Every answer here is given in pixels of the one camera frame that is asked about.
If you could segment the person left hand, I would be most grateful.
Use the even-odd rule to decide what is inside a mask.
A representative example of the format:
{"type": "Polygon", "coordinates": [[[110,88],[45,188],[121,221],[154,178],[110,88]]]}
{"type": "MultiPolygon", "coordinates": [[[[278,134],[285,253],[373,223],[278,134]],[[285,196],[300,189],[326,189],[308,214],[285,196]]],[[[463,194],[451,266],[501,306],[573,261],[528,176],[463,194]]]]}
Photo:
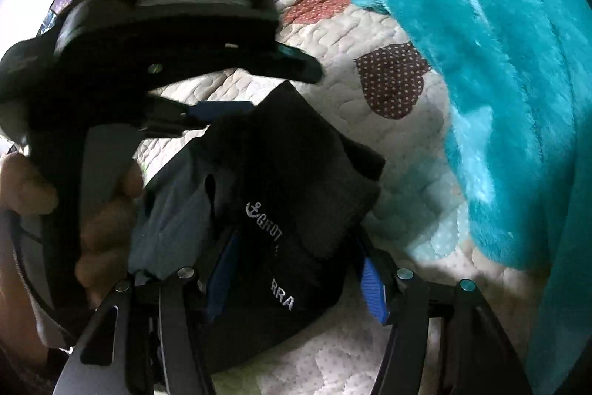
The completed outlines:
{"type": "Polygon", "coordinates": [[[120,173],[109,201],[86,215],[58,187],[44,180],[31,158],[11,153],[1,161],[1,347],[26,365],[42,366],[48,347],[37,330],[32,301],[18,273],[13,255],[16,214],[39,218],[42,228],[64,235],[70,273],[84,290],[87,304],[98,307],[115,282],[127,274],[131,231],[137,221],[137,201],[144,190],[144,174],[136,160],[120,173]]]}

